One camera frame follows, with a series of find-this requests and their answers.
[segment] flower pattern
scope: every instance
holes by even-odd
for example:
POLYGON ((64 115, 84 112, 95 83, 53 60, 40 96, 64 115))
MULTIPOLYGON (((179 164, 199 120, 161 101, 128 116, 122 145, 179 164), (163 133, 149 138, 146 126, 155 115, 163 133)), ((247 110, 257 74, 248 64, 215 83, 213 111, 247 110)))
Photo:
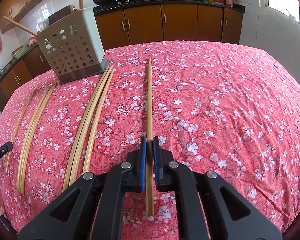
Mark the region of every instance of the flower pattern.
MULTIPOLYGON (((216 171, 282 232, 300 212, 300 86, 266 52, 240 45, 167 41, 106 51, 115 72, 95 136, 90 171, 107 172, 146 136, 147 64, 153 66, 153 131, 162 148, 192 171, 216 171)), ((0 194, 16 230, 62 191, 67 160, 99 76, 60 85, 53 71, 10 98, 0 117, 0 146, 11 140, 22 106, 34 93, 11 152, 0 161, 0 194), (16 192, 19 156, 45 89, 55 87, 30 147, 25 194, 16 192)), ((78 176, 82 172, 82 151, 78 176)), ((173 192, 127 193, 122 239, 178 239, 173 192)))

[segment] chopstick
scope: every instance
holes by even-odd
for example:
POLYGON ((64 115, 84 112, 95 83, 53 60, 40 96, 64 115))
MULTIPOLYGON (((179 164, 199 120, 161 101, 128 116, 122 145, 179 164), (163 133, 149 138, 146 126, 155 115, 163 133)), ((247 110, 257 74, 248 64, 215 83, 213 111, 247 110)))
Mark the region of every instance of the chopstick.
POLYGON ((101 92, 106 84, 106 81, 107 81, 110 73, 111 73, 111 71, 108 71, 105 78, 102 80, 100 87, 98 88, 98 91, 95 95, 95 98, 93 99, 93 101, 91 103, 91 108, 88 112, 87 118, 84 122, 82 132, 81 132, 81 135, 80 135, 80 138, 78 141, 77 149, 76 149, 75 155, 74 155, 74 161, 72 164, 71 175, 70 175, 70 180, 69 180, 69 186, 77 180, 77 173, 78 173, 80 157, 82 154, 83 143, 84 143, 84 140, 85 140, 87 132, 88 132, 89 124, 90 124, 91 118, 93 116, 94 109, 96 108, 97 102, 100 98, 101 92))
MULTIPOLYGON (((7 22, 12 23, 13 25, 19 27, 21 30, 24 30, 27 33, 30 33, 33 36, 36 36, 37 33, 29 30, 27 27, 24 27, 23 25, 21 25, 20 23, 15 22, 14 20, 11 20, 10 18, 8 18, 7 16, 3 16, 3 19, 5 19, 7 22)), ((47 39, 45 39, 45 42, 49 45, 52 45, 47 39)))
POLYGON ((34 115, 32 116, 31 122, 29 124, 25 136, 25 140, 22 145, 20 159, 19 159, 18 174, 17 174, 17 191, 22 195, 24 195, 26 165, 27 165, 29 150, 35 133, 35 129, 38 125, 42 112, 55 87, 56 85, 53 84, 49 89, 45 91, 44 95, 41 97, 37 109, 34 111, 34 115))
POLYGON ((147 104, 147 143, 148 149, 146 158, 146 215, 153 216, 153 153, 152 153, 152 66, 151 57, 148 65, 148 104, 147 104))
MULTIPOLYGON (((23 119, 23 116, 25 115, 25 112, 30 104, 30 101, 32 100, 32 97, 33 97, 33 94, 29 97, 28 101, 26 102, 25 106, 22 108, 21 110, 21 114, 20 114, 20 117, 18 119, 18 122, 17 122, 17 125, 14 129, 14 132, 13 132, 13 135, 11 137, 11 142, 13 143, 14 142, 14 139, 16 138, 16 135, 17 135, 17 132, 18 132, 18 129, 19 129, 19 126, 21 124, 21 121, 23 119)), ((8 173, 8 168, 9 168, 9 162, 10 162, 10 157, 11 157, 11 152, 10 151, 7 155, 7 159, 6 159, 6 164, 5 164, 5 167, 4 167, 4 172, 5 173, 8 173)))
POLYGON ((72 145, 72 148, 71 148, 71 152, 70 152, 70 156, 69 156, 69 160, 68 160, 68 165, 67 165, 67 168, 66 168, 66 174, 65 174, 65 179, 64 179, 64 182, 63 182, 63 188, 62 188, 62 192, 65 191, 68 187, 69 187, 69 181, 70 181, 70 176, 71 176, 71 170, 72 170, 72 166, 73 166, 73 162, 74 162, 74 156, 75 156, 75 153, 76 153, 76 150, 77 150, 77 146, 78 146, 78 142, 79 142, 79 139, 80 139, 80 136, 81 136, 81 133, 82 133, 82 129, 84 127, 84 124, 85 124, 85 120, 87 119, 87 116, 88 116, 88 113, 90 111, 90 108, 91 108, 91 104, 98 92, 98 89, 102 83, 102 81, 105 79, 105 77, 108 75, 108 73, 112 70, 112 66, 108 66, 105 70, 105 72, 103 73, 103 75, 101 76, 99 82, 98 82, 98 85, 96 86, 91 98, 90 98, 90 101, 87 105, 87 108, 83 114, 83 117, 82 117, 82 120, 80 122, 80 125, 79 125, 79 128, 78 128, 78 131, 77 131, 77 134, 74 138, 74 142, 73 142, 73 145, 72 145))
POLYGON ((93 125, 92 125, 92 128, 91 128, 91 132, 90 132, 90 137, 89 137, 88 146, 87 146, 87 150, 86 150, 86 155, 85 155, 85 159, 84 159, 82 174, 88 172, 89 168, 90 168, 90 162, 91 162, 91 156, 92 156, 92 150, 93 150, 95 135, 96 135, 97 128, 98 128, 98 123, 99 123, 99 119, 100 119, 100 116, 101 116, 103 103, 106 99, 106 95, 108 93, 108 89, 109 89, 109 86, 110 86, 110 82, 111 82, 113 73, 114 73, 114 71, 112 70, 111 74, 110 74, 110 76, 107 80, 107 83, 105 85, 105 88, 103 89, 102 96, 99 100, 98 108, 97 108, 96 115, 95 115, 94 120, 93 120, 93 125))

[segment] red tablecloth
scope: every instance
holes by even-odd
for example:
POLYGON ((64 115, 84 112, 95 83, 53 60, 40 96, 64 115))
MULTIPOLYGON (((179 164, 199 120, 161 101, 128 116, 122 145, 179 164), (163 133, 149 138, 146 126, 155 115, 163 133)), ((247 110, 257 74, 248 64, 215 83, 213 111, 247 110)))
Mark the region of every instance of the red tablecloth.
MULTIPOLYGON (((283 232, 300 211, 300 86, 259 49, 171 41, 108 50, 106 57, 116 71, 90 170, 107 172, 146 135, 149 56, 153 130, 162 147, 193 171, 215 170, 283 232)), ((19 88, 5 107, 0 146, 11 139, 21 107, 35 91, 14 142, 8 174, 3 172, 5 158, 0 161, 0 194, 18 231, 61 193, 72 143, 99 78, 60 85, 49 71, 19 88), (21 195, 16 176, 22 143, 35 107, 52 83, 57 86, 32 141, 21 195)), ((153 217, 145 215, 144 197, 127 194, 122 239, 140 239, 140 234, 177 239, 174 193, 155 191, 153 217)))

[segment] pink floral tablecloth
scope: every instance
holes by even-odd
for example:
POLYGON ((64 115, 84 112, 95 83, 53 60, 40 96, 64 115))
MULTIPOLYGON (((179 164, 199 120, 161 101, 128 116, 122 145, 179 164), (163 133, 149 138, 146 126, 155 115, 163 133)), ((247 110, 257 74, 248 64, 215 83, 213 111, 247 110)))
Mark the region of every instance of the pink floral tablecloth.
MULTIPOLYGON (((104 102, 90 170, 107 172, 146 135, 147 63, 153 66, 153 131, 162 148, 193 171, 215 170, 282 232, 300 211, 300 86, 266 52, 201 41, 139 44, 106 51, 116 69, 104 102)), ((62 190, 78 125, 100 76, 60 85, 49 71, 20 87, 0 117, 0 146, 9 141, 34 92, 14 142, 9 173, 0 161, 0 195, 16 230, 62 190), (38 123, 16 192, 20 151, 45 89, 56 83, 38 123)), ((78 176, 82 172, 82 152, 78 176)), ((127 194, 122 239, 178 239, 174 193, 127 194)))

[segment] basket base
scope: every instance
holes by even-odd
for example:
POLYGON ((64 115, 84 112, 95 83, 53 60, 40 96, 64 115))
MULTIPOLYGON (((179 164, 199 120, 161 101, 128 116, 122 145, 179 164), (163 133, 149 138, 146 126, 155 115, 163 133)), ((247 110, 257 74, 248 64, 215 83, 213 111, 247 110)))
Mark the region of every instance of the basket base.
POLYGON ((85 68, 71 71, 69 73, 58 76, 58 78, 61 84, 65 84, 81 78, 101 74, 105 71, 107 66, 108 66, 108 60, 106 59, 106 55, 104 55, 103 59, 99 64, 95 64, 95 65, 87 66, 85 68))

